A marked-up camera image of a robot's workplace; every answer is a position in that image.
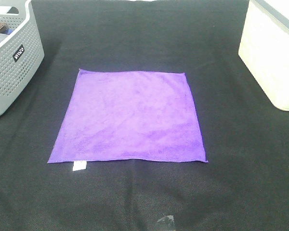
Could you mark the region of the blue cloth in basket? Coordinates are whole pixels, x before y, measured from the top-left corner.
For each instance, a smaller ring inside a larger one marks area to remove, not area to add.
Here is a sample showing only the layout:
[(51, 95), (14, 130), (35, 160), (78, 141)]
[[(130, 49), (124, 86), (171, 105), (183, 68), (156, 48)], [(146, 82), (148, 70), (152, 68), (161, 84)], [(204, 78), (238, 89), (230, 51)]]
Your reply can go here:
[(12, 32), (12, 29), (7, 29), (5, 32), (0, 33), (0, 43), (4, 41)]

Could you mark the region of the grey perforated plastic basket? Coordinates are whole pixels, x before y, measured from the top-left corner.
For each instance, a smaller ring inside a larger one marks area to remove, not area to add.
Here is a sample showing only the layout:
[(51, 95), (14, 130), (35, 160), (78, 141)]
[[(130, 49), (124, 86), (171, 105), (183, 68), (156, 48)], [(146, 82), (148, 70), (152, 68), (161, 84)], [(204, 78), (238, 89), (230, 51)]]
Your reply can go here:
[(0, 116), (11, 106), (34, 76), (44, 50), (29, 0), (0, 0), (0, 7), (17, 13), (0, 12), (0, 23), (13, 32), (0, 43)]

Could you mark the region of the purple microfiber towel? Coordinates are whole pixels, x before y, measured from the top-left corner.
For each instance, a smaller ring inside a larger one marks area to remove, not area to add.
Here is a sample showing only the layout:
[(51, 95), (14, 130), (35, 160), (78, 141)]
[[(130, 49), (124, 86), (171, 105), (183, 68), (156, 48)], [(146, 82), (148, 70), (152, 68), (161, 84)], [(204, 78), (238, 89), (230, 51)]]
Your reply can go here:
[(79, 70), (48, 163), (207, 161), (185, 73)]

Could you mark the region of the black fabric table cover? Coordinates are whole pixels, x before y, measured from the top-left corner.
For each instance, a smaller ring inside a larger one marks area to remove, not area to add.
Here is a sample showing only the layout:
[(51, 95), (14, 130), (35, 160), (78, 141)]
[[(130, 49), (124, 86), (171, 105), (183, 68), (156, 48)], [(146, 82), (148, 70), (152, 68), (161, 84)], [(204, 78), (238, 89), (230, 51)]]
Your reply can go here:
[[(238, 56), (246, 0), (34, 0), (44, 60), (0, 117), (0, 231), (289, 231), (289, 112)], [(186, 73), (208, 163), (47, 164), (79, 69)]]

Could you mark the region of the white plastic bin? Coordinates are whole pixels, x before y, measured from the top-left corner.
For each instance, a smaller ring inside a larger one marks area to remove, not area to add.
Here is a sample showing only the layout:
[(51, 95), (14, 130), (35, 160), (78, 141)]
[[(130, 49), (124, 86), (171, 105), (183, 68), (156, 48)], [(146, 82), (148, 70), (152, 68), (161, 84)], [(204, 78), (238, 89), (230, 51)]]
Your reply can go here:
[(289, 111), (289, 0), (251, 0), (238, 55), (271, 103)]

